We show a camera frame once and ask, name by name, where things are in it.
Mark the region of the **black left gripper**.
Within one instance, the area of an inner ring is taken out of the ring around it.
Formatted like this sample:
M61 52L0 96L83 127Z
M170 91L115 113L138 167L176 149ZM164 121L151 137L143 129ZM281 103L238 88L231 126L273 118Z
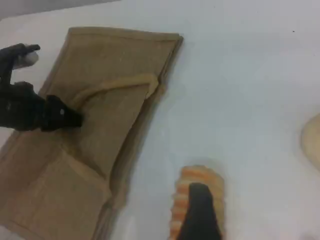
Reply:
M83 116L68 107L56 95L46 99L37 95L34 86L21 81L0 86L0 126L16 131L43 132L80 128Z

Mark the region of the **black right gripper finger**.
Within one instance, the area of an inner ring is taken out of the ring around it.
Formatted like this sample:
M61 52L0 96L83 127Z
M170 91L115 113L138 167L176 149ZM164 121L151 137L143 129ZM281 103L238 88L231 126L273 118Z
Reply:
M188 209L178 234L180 240L221 240L213 205L213 195L207 185L189 185Z

